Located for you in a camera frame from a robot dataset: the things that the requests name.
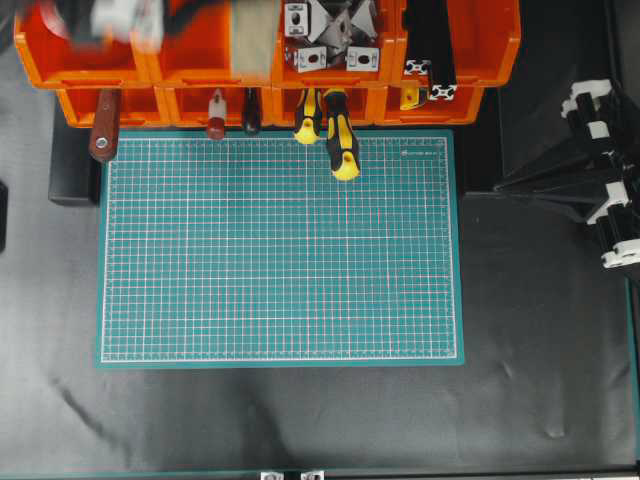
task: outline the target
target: cutting mat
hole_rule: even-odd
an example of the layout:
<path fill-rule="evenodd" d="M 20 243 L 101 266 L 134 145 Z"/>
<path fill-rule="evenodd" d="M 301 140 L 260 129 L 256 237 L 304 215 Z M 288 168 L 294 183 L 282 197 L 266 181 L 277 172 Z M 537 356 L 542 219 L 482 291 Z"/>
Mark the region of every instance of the cutting mat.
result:
<path fill-rule="evenodd" d="M 452 136 L 122 132 L 102 190 L 97 364 L 461 364 Z"/>

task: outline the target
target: yellow and black screwdriver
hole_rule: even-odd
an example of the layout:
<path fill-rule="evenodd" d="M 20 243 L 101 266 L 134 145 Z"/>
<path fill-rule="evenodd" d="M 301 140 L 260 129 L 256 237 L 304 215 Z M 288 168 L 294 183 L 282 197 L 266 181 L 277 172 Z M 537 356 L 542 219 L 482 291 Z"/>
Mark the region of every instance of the yellow and black screwdriver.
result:
<path fill-rule="evenodd" d="M 331 172 L 338 180 L 349 181 L 360 175 L 360 146 L 353 134 L 347 94 L 344 89 L 331 88 L 324 93 L 327 102 L 327 151 L 331 157 Z"/>
<path fill-rule="evenodd" d="M 320 90 L 315 88 L 303 90 L 300 103 L 296 107 L 296 125 L 293 136 L 303 145 L 312 145 L 320 138 L 321 128 Z"/>

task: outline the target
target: hanging tool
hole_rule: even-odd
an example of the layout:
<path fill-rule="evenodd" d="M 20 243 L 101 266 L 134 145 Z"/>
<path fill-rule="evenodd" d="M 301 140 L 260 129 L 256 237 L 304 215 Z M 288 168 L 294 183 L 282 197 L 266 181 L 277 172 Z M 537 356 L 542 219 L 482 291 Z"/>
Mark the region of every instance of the hanging tool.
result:
<path fill-rule="evenodd" d="M 296 125 L 293 136 L 303 145 L 312 145 L 320 138 L 321 128 L 320 90 L 315 88 L 303 90 L 296 108 Z"/>
<path fill-rule="evenodd" d="M 222 140 L 224 138 L 224 124 L 227 120 L 227 101 L 219 88 L 213 92 L 213 97 L 209 100 L 209 123 L 207 123 L 207 136 L 211 140 Z"/>
<path fill-rule="evenodd" d="M 400 110 L 415 110 L 429 101 L 429 89 L 406 87 L 400 92 Z"/>
<path fill-rule="evenodd" d="M 93 128 L 89 136 L 89 153 L 98 162 L 110 162 L 118 153 L 121 103 L 122 90 L 100 91 Z"/>
<path fill-rule="evenodd" d="M 244 90 L 244 108 L 242 109 L 242 129 L 249 137 L 254 137 L 262 129 L 262 110 L 257 88 Z"/>
<path fill-rule="evenodd" d="M 327 102 L 327 151 L 331 157 L 331 172 L 338 180 L 353 180 L 360 175 L 360 146 L 353 134 L 347 94 L 342 88 L 331 88 L 324 94 Z"/>

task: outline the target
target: orange bin drawer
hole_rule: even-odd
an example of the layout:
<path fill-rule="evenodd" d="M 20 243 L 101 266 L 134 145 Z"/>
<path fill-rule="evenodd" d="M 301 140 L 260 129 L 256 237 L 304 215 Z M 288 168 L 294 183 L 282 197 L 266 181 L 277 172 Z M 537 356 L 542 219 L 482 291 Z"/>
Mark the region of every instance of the orange bin drawer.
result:
<path fill-rule="evenodd" d="M 172 13 L 186 1 L 171 0 Z M 182 34 L 165 38 L 158 54 L 146 55 L 153 83 L 176 88 L 220 84 L 269 85 L 268 76 L 233 76 L 230 29 L 229 0 L 199 11 Z"/>
<path fill-rule="evenodd" d="M 401 89 L 395 87 L 377 89 L 379 108 L 376 125 L 466 125 L 476 121 L 484 88 L 458 87 L 453 101 L 427 102 L 415 110 L 400 110 Z"/>
<path fill-rule="evenodd" d="M 315 72 L 298 73 L 285 62 L 284 52 L 288 42 L 295 45 L 293 39 L 284 36 L 284 15 L 280 15 L 280 26 L 276 41 L 271 83 L 276 88 L 302 87 L 381 87 L 391 80 L 396 43 L 395 0 L 376 0 L 378 16 L 376 31 L 378 38 L 375 46 L 380 48 L 380 69 L 377 72 L 347 72 L 346 65 Z"/>
<path fill-rule="evenodd" d="M 58 90 L 58 100 L 71 127 L 91 128 L 100 89 Z M 165 95 L 159 88 L 122 90 L 120 126 L 167 127 L 171 124 Z"/>
<path fill-rule="evenodd" d="M 522 31 L 520 0 L 448 0 L 453 55 L 459 85 L 500 87 L 511 77 Z M 428 76 L 405 75 L 407 0 L 396 0 L 396 53 L 391 84 L 426 85 Z"/>
<path fill-rule="evenodd" d="M 368 88 L 347 88 L 349 116 L 354 126 L 373 125 L 378 111 L 379 101 L 375 98 L 379 92 Z M 293 127 L 295 112 L 304 90 L 300 88 L 274 88 L 273 122 L 278 127 Z M 322 102 L 322 124 L 327 126 L 327 105 Z"/>
<path fill-rule="evenodd" d="M 227 120 L 229 127 L 242 126 L 244 109 L 244 87 L 187 87 L 167 88 L 165 94 L 171 115 L 171 123 L 176 127 L 205 127 L 209 121 L 209 100 L 220 88 L 227 102 Z M 262 126 L 273 125 L 271 89 L 260 89 L 262 107 Z"/>
<path fill-rule="evenodd" d="M 132 45 L 111 42 L 102 47 L 74 47 L 44 24 L 41 7 L 16 19 L 14 41 L 34 87 L 131 88 L 149 86 L 144 56 Z"/>

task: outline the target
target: metal bracket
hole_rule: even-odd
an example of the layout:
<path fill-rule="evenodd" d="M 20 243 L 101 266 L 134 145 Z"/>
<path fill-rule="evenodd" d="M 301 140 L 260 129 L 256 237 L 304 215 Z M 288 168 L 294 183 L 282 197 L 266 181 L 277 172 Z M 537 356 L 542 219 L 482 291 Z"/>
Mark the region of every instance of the metal bracket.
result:
<path fill-rule="evenodd" d="M 347 48 L 348 72 L 377 72 L 380 68 L 380 49 L 369 47 Z"/>
<path fill-rule="evenodd" d="M 373 24 L 373 19 L 376 16 L 376 6 L 373 0 L 362 0 L 356 12 L 351 17 L 351 23 L 353 26 L 362 30 L 370 38 L 376 38 L 378 33 L 376 27 Z"/>
<path fill-rule="evenodd" d="M 284 34 L 286 37 L 309 35 L 309 6 L 306 3 L 285 3 Z"/>
<path fill-rule="evenodd" d="M 428 75 L 431 62 L 429 60 L 407 60 L 404 66 L 405 75 Z"/>
<path fill-rule="evenodd" d="M 284 480 L 282 472 L 260 472 L 260 480 Z"/>
<path fill-rule="evenodd" d="M 349 10 L 345 9 L 329 24 L 318 38 L 318 41 L 328 47 L 337 49 L 336 53 L 344 52 L 351 45 L 351 18 Z"/>
<path fill-rule="evenodd" d="M 298 73 L 323 70 L 327 68 L 327 47 L 286 47 L 284 58 Z"/>
<path fill-rule="evenodd" d="M 324 470 L 313 470 L 300 474 L 300 480 L 324 480 Z"/>
<path fill-rule="evenodd" d="M 429 100 L 442 99 L 447 102 L 453 101 L 455 98 L 457 85 L 433 85 L 431 87 L 431 93 L 429 94 Z"/>
<path fill-rule="evenodd" d="M 325 8 L 320 4 L 318 0 L 308 1 L 309 8 L 311 10 L 311 21 L 309 22 L 310 28 L 307 40 L 309 40 L 311 43 L 314 43 L 331 24 L 333 17 L 329 14 L 329 12 L 325 10 Z"/>

